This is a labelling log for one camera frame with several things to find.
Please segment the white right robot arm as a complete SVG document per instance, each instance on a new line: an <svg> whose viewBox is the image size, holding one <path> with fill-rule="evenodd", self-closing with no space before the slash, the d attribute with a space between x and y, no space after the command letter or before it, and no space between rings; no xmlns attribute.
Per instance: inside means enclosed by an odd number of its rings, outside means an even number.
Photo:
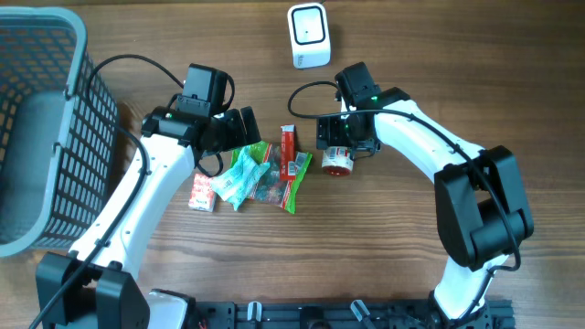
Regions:
<svg viewBox="0 0 585 329"><path fill-rule="evenodd" d="M515 156L502 145L469 143L424 114L399 88L382 90L358 62L335 75L337 114L318 120L317 146L376 152L388 145L433 183L437 229L448 254L432 301L449 326L484 309L499 271L517 271L534 221Z"/></svg>

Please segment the red white small box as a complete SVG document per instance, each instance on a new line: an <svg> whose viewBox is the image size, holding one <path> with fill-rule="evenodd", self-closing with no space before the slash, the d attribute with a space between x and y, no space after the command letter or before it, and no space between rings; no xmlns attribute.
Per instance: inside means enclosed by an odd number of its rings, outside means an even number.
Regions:
<svg viewBox="0 0 585 329"><path fill-rule="evenodd" d="M217 194L211 186L212 179L203 174L195 174L188 206L199 211L213 212Z"/></svg>

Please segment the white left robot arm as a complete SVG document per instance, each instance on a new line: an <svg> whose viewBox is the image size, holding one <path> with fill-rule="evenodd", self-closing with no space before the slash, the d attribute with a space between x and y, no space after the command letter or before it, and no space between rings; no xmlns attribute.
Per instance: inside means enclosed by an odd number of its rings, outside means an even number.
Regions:
<svg viewBox="0 0 585 329"><path fill-rule="evenodd" d="M165 290L143 294L137 278L147 244L176 190L199 161L256 143L250 107L232 108L233 78L192 64L181 93L146 115L137 152L90 228L65 255L48 253L37 266L44 328L198 328L197 302Z"/></svg>

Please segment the green candy bag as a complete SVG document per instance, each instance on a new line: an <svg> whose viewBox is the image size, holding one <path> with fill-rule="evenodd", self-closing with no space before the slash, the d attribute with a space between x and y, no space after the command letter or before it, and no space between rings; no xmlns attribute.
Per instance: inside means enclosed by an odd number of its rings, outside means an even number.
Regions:
<svg viewBox="0 0 585 329"><path fill-rule="evenodd" d="M257 164L268 163L270 168L252 188L248 199L280 207L291 214L295 214L296 193L313 160L313 155L301 152L295 154L293 168L296 170L296 177L292 181L280 179L280 146L273 143L258 142L250 146L249 155Z"/></svg>

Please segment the grey plastic shopping basket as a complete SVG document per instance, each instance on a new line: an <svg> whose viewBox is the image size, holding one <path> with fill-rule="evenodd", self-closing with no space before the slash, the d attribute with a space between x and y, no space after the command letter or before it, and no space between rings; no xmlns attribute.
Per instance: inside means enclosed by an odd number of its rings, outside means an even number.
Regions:
<svg viewBox="0 0 585 329"><path fill-rule="evenodd" d="M115 99L60 7L1 9L1 255L68 249L108 199Z"/></svg>

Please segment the green lid jar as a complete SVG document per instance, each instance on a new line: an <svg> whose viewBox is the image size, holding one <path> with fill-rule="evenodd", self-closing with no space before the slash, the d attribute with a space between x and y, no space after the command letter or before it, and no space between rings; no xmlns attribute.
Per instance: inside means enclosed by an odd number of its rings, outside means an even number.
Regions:
<svg viewBox="0 0 585 329"><path fill-rule="evenodd" d="M322 169L329 175L345 176L353 171L352 150L344 146L331 146L324 150Z"/></svg>

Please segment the teal white tissue pack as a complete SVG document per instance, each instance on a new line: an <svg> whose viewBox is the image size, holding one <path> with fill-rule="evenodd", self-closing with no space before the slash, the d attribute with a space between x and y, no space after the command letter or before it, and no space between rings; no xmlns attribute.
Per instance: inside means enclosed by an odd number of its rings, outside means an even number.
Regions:
<svg viewBox="0 0 585 329"><path fill-rule="evenodd" d="M226 173L214 177L210 184L213 191L237 211L269 168L268 163L258 164L250 156L250 147L245 146L236 163Z"/></svg>

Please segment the red snack bar wrapper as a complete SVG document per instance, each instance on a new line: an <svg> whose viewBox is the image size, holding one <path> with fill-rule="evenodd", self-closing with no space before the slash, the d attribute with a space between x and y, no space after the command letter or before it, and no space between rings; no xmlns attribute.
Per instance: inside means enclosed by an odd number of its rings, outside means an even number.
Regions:
<svg viewBox="0 0 585 329"><path fill-rule="evenodd" d="M291 181L295 177L295 126L287 124L282 126L280 179Z"/></svg>

